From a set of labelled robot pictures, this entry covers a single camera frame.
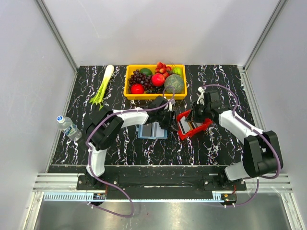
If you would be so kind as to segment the red plastic card tray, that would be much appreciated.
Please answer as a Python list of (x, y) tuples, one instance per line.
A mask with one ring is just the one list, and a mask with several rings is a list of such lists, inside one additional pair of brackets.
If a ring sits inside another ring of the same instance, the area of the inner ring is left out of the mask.
[(209, 126), (213, 123), (213, 121), (208, 119), (208, 118), (206, 118), (205, 121), (202, 122), (202, 123), (189, 122), (189, 124), (192, 126), (192, 130), (184, 135), (181, 132), (181, 129), (180, 129), (180, 126), (179, 126), (179, 121), (186, 119), (188, 117), (188, 115), (190, 114), (190, 112), (191, 112), (191, 110), (187, 110), (187, 111), (177, 115), (177, 124), (178, 124), (178, 132), (177, 133), (178, 133), (181, 140), (191, 138), (192, 136), (194, 136), (197, 133), (200, 133), (202, 131), (206, 131), (209, 128)]

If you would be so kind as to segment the blue leather card holder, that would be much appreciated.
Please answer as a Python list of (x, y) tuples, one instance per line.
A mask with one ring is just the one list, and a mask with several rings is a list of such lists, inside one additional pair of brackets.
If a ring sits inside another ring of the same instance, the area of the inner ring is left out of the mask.
[(166, 139), (167, 138), (167, 130), (162, 129), (158, 122), (153, 122), (152, 124), (152, 136), (150, 138), (142, 137), (142, 126), (138, 125), (136, 131), (138, 133), (139, 139)]

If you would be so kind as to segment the black VIP card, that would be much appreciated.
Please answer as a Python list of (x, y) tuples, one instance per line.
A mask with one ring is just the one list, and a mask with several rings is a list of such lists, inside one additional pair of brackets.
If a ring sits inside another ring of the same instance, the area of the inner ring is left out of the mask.
[(142, 126), (142, 137), (150, 138), (152, 136), (152, 124)]

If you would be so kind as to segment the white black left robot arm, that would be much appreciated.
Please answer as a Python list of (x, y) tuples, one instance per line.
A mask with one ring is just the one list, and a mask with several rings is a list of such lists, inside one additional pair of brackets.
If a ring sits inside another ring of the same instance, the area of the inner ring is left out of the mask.
[(115, 142), (121, 129), (129, 126), (145, 125), (157, 122), (161, 129), (171, 130), (175, 111), (175, 100), (158, 96), (144, 108), (136, 107), (129, 110), (112, 110), (102, 108), (90, 121), (85, 133), (88, 147), (87, 172), (90, 174), (87, 183), (93, 189), (104, 184), (102, 174), (105, 172), (106, 152)]

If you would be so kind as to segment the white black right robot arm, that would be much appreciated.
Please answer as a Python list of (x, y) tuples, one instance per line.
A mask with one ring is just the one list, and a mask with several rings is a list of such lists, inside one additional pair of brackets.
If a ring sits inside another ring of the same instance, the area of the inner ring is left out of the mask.
[(227, 166), (218, 178), (222, 189), (228, 190), (236, 180), (255, 178), (268, 173), (277, 177), (283, 168), (279, 140), (273, 131), (263, 131), (243, 118), (234, 110), (224, 106), (218, 91), (198, 88), (199, 96), (193, 103), (187, 120), (200, 123), (210, 119), (227, 129), (243, 144), (243, 158), (239, 163)]

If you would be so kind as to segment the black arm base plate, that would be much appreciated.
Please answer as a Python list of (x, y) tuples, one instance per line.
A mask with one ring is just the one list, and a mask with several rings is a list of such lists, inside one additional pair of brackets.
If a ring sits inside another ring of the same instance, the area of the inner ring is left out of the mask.
[(245, 182), (230, 182), (222, 185), (218, 175), (140, 175), (140, 174), (112, 174), (102, 178), (104, 181), (121, 188), (195, 188), (205, 191), (246, 191)]

